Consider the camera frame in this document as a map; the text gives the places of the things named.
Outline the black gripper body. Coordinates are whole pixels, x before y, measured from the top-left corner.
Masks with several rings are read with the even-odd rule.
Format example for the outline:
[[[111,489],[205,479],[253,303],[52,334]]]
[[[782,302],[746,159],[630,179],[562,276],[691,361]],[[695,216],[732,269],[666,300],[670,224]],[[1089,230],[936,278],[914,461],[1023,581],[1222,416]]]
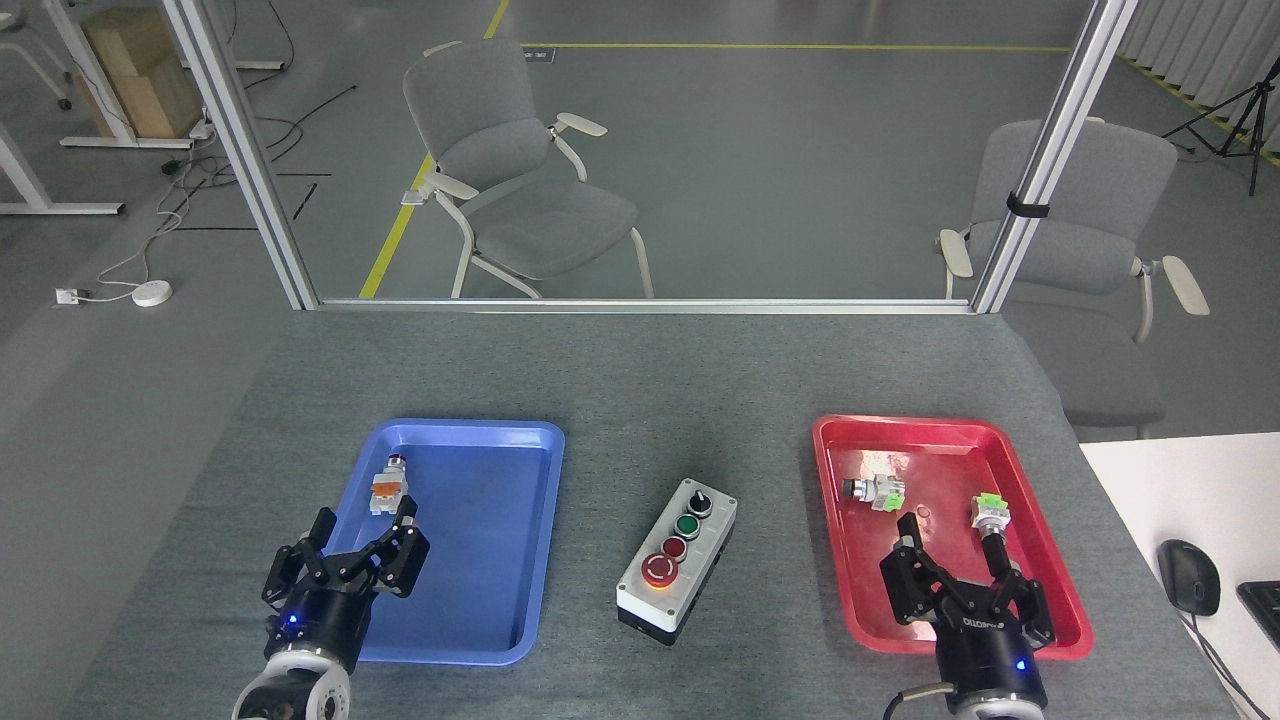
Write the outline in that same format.
[[[369,630],[374,593],[296,588],[268,621],[264,657],[285,651],[317,653],[355,673]]]
[[[1034,651],[1018,629],[947,610],[934,621],[940,678],[955,717],[1042,717],[1048,705]]]

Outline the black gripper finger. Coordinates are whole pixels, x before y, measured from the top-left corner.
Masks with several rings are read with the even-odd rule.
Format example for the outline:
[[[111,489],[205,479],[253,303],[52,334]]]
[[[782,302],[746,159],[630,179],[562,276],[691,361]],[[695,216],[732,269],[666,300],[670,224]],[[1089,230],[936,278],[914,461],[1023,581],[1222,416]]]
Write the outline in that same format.
[[[905,512],[896,527],[899,539],[879,561],[895,621],[900,625],[920,620],[934,623],[945,614],[942,606],[947,601],[957,611],[968,610],[960,583],[924,551],[915,512]]]
[[[430,543],[417,527],[419,505],[402,497],[390,528],[360,551],[338,556],[338,578],[357,592],[412,594]]]
[[[314,524],[293,544],[282,546],[271,561],[264,582],[261,598],[276,607],[306,577],[328,582],[323,551],[337,524],[337,515],[329,507],[320,507]]]
[[[987,588],[989,598],[979,602],[982,612],[991,621],[1004,623],[1005,629],[1015,626],[1030,651],[1052,643],[1056,635],[1044,587],[1014,566],[1004,534],[984,536],[980,547],[993,578]]]

